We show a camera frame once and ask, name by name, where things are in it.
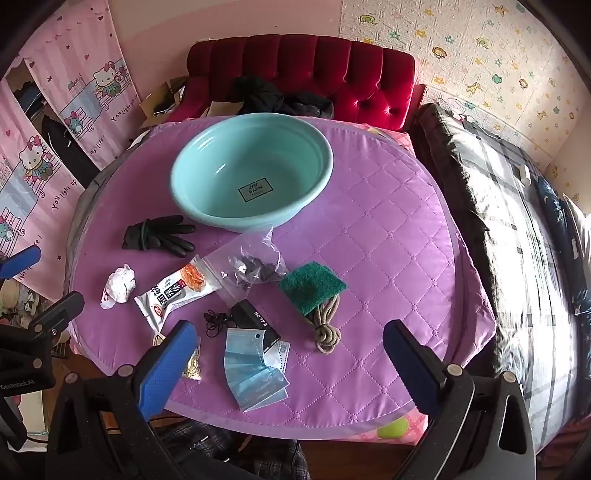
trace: plaid fabric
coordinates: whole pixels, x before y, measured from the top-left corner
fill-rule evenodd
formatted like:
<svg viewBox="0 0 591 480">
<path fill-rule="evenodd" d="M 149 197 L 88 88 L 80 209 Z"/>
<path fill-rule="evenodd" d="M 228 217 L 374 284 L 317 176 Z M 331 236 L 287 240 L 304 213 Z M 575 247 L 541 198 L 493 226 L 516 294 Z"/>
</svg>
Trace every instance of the plaid fabric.
<svg viewBox="0 0 591 480">
<path fill-rule="evenodd" d="M 173 458 L 180 462 L 200 452 L 268 480 L 311 480 L 306 457 L 296 440 L 252 437 L 238 452 L 247 435 L 196 420 L 157 429 Z"/>
<path fill-rule="evenodd" d="M 439 141 L 447 151 L 438 157 L 432 148 L 433 163 L 498 323 L 492 373 L 517 376 L 539 451 L 573 416 L 577 378 L 577 327 L 537 194 L 541 173 L 522 149 L 470 122 L 462 128 L 435 105 L 428 109 L 440 124 L 426 118 L 427 130 L 445 130 Z M 519 180 L 523 164 L 529 187 Z"/>
</svg>

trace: plastic basin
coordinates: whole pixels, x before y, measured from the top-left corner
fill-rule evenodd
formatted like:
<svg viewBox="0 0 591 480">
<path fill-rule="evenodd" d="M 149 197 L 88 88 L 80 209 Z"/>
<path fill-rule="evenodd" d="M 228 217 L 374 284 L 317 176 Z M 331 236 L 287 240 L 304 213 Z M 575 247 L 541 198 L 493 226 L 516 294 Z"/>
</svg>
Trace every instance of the plastic basin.
<svg viewBox="0 0 591 480">
<path fill-rule="evenodd" d="M 322 192 L 332 170 L 332 149 L 316 127 L 250 113 L 193 138 L 174 162 L 170 189 L 197 222 L 244 232 L 289 221 Z"/>
</svg>

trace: snack package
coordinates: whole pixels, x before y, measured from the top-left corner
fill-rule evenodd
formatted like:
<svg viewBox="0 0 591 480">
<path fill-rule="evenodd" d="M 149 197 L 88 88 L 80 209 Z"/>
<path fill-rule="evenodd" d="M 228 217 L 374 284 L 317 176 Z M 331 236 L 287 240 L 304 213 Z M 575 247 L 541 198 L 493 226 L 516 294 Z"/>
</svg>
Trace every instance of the snack package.
<svg viewBox="0 0 591 480">
<path fill-rule="evenodd" d="M 154 333 L 160 333 L 170 312 L 220 288 L 216 277 L 197 255 L 180 270 L 135 298 Z"/>
<path fill-rule="evenodd" d="M 162 333 L 154 335 L 152 344 L 154 346 L 160 345 L 166 337 Z M 191 355 L 191 358 L 187 362 L 187 366 L 183 370 L 183 377 L 191 380 L 201 382 L 201 369 L 199 367 L 199 352 L 201 350 L 201 337 L 197 337 L 197 348 Z"/>
</svg>

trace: crumpled white tissue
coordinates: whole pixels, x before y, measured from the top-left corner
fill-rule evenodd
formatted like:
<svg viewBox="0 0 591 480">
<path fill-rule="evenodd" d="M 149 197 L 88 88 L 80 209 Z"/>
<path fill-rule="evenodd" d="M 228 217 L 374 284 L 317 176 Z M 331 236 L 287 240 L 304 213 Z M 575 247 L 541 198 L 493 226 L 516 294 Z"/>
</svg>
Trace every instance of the crumpled white tissue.
<svg viewBox="0 0 591 480">
<path fill-rule="evenodd" d="M 115 303 L 125 303 L 135 288 L 135 272 L 126 263 L 109 276 L 103 289 L 100 306 L 110 309 Z"/>
</svg>

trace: yellow ball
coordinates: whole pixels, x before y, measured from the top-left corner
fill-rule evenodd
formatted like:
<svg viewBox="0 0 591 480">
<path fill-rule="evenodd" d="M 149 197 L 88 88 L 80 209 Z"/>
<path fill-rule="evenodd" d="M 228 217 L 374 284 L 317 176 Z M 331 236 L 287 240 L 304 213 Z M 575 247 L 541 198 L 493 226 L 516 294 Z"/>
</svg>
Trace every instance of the yellow ball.
<svg viewBox="0 0 591 480">
<path fill-rule="evenodd" d="M 408 420 L 405 417 L 401 417 L 385 427 L 378 428 L 378 437 L 381 439 L 399 439 L 408 432 L 409 426 Z"/>
</svg>

